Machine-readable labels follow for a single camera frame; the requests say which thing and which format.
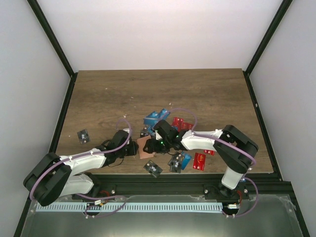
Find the blue card pile top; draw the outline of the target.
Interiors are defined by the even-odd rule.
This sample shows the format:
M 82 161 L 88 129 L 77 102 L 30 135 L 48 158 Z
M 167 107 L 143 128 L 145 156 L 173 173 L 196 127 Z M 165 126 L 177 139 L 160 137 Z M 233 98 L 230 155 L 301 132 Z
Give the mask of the blue card pile top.
M 160 112 L 153 111 L 146 117 L 144 117 L 144 125 L 155 126 L 155 124 L 162 120 L 166 119 L 170 115 L 170 111 L 167 109 L 162 109 Z

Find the metal sheet front panel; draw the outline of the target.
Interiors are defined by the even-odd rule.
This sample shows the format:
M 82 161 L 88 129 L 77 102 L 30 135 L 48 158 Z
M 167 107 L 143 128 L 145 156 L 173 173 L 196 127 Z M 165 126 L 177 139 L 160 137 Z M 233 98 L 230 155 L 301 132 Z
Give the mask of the metal sheet front panel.
M 191 196 L 133 196 L 128 202 L 210 202 Z M 32 203 L 23 237 L 301 237 L 287 196 L 244 200 L 242 217 L 194 212 L 37 212 Z

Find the black frame post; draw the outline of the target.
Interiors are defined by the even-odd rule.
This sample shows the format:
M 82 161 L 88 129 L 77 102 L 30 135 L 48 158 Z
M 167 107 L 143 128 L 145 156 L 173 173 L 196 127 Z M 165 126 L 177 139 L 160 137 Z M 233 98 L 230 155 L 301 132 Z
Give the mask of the black frame post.
M 40 7 L 37 0 L 27 0 L 27 3 L 29 4 L 30 8 L 32 9 L 34 15 L 36 16 L 38 22 L 40 23 L 42 29 L 44 30 L 47 38 L 49 39 L 52 47 L 54 48 L 57 56 L 59 57 L 62 65 L 64 66 L 67 74 L 72 77 L 75 72 L 69 62 L 69 60 L 66 57 L 66 54 L 64 53 L 64 50 L 62 49 L 53 29 L 51 28 L 49 21 L 47 20 L 42 8 Z
M 285 14 L 287 13 L 288 9 L 290 8 L 293 0 L 283 0 L 277 9 L 269 27 L 267 28 L 262 40 L 260 41 L 253 57 L 251 58 L 246 70 L 244 71 L 245 76 L 250 76 L 253 72 L 254 68 L 256 67 L 257 63 L 259 62 L 261 56 L 263 55 L 266 47 L 268 46 L 270 40 L 272 39 L 274 33 L 276 32 L 278 26 L 282 22 Z

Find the red card pile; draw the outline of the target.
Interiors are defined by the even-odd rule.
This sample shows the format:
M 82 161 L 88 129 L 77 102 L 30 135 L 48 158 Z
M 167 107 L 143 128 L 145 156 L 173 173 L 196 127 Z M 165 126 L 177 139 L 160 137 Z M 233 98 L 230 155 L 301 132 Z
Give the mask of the red card pile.
M 183 118 L 174 117 L 171 126 L 180 132 L 182 130 L 191 130 L 194 124 L 185 122 Z

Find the black VIP card front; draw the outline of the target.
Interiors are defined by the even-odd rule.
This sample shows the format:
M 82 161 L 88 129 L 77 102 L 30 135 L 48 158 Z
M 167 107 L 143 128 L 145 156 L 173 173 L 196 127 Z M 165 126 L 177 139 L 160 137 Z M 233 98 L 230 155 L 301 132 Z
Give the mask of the black VIP card front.
M 162 173 L 162 168 L 152 160 L 147 161 L 147 163 L 144 165 L 144 169 L 155 178 L 158 178 Z

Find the black VIP card pair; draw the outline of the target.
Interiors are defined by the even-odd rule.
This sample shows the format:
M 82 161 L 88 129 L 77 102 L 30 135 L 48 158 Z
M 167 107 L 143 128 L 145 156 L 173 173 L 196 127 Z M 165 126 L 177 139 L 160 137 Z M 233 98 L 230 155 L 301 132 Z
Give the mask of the black VIP card pair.
M 181 173 L 183 160 L 184 160 L 184 156 L 182 154 L 173 155 L 171 160 L 168 163 L 170 167 L 170 172 Z

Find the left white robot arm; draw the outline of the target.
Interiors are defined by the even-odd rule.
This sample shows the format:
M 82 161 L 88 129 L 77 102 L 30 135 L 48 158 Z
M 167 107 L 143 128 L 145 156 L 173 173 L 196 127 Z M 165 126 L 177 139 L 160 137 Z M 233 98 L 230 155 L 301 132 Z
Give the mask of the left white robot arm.
M 87 171 L 113 164 L 118 158 L 134 156 L 138 148 L 125 129 L 87 152 L 68 156 L 50 152 L 27 175 L 23 185 L 30 192 L 30 198 L 41 206 L 73 194 L 96 199 L 100 196 L 101 187 Z

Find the red VIP card front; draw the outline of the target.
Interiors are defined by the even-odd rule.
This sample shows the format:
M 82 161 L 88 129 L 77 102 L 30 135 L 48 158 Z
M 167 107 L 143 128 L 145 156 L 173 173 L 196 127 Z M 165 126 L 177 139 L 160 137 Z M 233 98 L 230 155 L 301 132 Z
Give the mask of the red VIP card front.
M 195 153 L 193 161 L 193 169 L 204 171 L 206 161 L 206 155 L 201 153 Z

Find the right black frame post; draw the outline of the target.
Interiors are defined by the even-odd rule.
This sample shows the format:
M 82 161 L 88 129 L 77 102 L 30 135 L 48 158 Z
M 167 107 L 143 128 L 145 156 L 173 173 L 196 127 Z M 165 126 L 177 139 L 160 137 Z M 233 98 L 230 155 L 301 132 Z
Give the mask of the right black frame post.
M 288 9 L 290 8 L 293 0 L 283 0 L 277 9 L 269 27 L 267 28 L 262 40 L 260 41 L 253 57 L 251 58 L 246 70 L 244 71 L 245 76 L 250 76 L 253 72 L 254 68 L 256 67 L 257 63 L 259 62 L 261 56 L 263 55 L 266 47 L 268 46 L 270 40 L 272 39 L 274 33 L 276 32 L 278 26 L 282 22 L 285 14 L 287 13 Z

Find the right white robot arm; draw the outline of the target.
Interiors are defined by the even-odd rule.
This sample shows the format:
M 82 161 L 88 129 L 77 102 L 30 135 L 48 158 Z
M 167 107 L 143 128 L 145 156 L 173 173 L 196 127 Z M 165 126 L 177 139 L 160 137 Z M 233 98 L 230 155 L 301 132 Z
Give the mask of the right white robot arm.
M 258 145 L 233 125 L 214 131 L 177 131 L 167 121 L 161 120 L 154 130 L 156 137 L 147 140 L 143 147 L 143 151 L 149 154 L 167 153 L 170 149 L 216 151 L 227 165 L 219 187 L 223 198 L 230 199 L 237 193 L 237 185 L 256 164 L 254 157 Z

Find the blue card beside black pair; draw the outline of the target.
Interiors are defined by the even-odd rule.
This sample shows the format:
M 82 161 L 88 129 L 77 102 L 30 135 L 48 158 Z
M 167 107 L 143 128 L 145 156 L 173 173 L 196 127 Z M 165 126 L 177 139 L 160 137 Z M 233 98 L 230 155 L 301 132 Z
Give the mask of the blue card beside black pair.
M 186 152 L 181 153 L 181 169 L 184 170 L 187 164 L 190 162 L 192 156 Z

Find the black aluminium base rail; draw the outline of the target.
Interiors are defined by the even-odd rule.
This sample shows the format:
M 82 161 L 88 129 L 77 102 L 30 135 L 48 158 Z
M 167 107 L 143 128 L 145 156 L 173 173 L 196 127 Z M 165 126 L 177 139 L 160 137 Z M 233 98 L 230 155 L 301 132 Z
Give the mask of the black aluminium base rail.
M 150 174 L 93 174 L 99 191 L 111 195 L 190 195 L 205 196 L 217 201 L 233 201 L 255 194 L 250 181 L 240 182 L 235 191 L 221 188 L 222 174 L 161 174 L 155 178 Z

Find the lone black card far left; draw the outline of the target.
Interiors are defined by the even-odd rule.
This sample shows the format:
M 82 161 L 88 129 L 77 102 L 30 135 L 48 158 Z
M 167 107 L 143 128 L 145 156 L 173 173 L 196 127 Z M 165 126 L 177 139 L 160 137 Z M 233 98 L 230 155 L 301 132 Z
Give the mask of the lone black card far left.
M 90 137 L 86 129 L 77 132 L 79 142 L 83 145 L 90 142 Z

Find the left black frame post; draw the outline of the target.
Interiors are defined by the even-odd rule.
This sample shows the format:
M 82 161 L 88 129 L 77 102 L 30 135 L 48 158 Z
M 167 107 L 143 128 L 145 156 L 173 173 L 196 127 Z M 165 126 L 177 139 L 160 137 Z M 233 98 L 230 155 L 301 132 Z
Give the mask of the left black frame post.
M 49 39 L 52 47 L 54 48 L 57 56 L 59 57 L 62 65 L 64 66 L 67 74 L 72 77 L 75 72 L 69 62 L 69 60 L 66 57 L 66 54 L 64 53 L 64 50 L 62 49 L 53 29 L 51 28 L 49 21 L 47 20 L 42 8 L 40 7 L 37 0 L 27 0 L 27 3 L 29 4 L 30 8 L 32 9 L 34 15 L 36 16 L 38 22 L 40 23 L 42 29 L 44 30 L 47 38 Z

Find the black cards under blue pile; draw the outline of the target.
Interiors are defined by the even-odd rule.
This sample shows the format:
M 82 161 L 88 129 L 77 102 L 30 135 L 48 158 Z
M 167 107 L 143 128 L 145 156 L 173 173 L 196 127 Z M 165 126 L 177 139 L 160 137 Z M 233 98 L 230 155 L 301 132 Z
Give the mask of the black cards under blue pile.
M 155 131 L 152 129 L 151 126 L 145 125 L 140 131 L 140 138 L 151 136 L 152 138 L 156 137 Z

